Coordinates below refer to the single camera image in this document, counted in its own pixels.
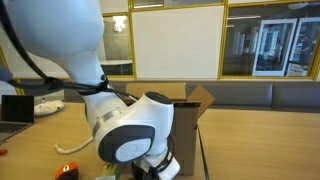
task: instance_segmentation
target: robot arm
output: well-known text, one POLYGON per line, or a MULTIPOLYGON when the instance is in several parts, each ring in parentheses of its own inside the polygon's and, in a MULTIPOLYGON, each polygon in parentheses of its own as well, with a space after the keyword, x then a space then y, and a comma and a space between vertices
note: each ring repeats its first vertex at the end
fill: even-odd
MULTIPOLYGON (((27 51, 57 63, 77 83, 110 88, 97 57, 104 31, 98 1, 5 2, 14 31, 27 51)), ((157 173, 159 179, 172 179, 178 173, 177 161, 166 159, 172 157, 167 147, 173 120, 169 99, 148 92, 128 107, 112 92, 92 94, 82 89, 79 93, 103 161, 134 161, 136 167, 157 173)))

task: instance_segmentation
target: table surface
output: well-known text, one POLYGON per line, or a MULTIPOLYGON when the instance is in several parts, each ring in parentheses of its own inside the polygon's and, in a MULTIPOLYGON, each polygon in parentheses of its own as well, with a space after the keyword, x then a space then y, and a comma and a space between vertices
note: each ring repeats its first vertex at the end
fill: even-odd
POLYGON ((199 128, 210 179, 320 179, 320 114, 209 109, 199 128))
MULTIPOLYGON (((65 103, 55 114, 38 117, 27 130, 8 139, 0 146, 9 152, 0 156, 0 179, 52 180, 56 171, 66 163, 79 165, 80 180, 93 180, 99 176, 104 162, 96 155, 94 143, 71 155, 60 155, 54 149, 59 143, 62 148, 74 148, 91 136, 84 116, 84 104, 65 103)), ((196 148, 195 174, 179 176, 176 179, 204 179, 200 145, 196 148)), ((129 179, 130 174, 120 179, 129 179)))

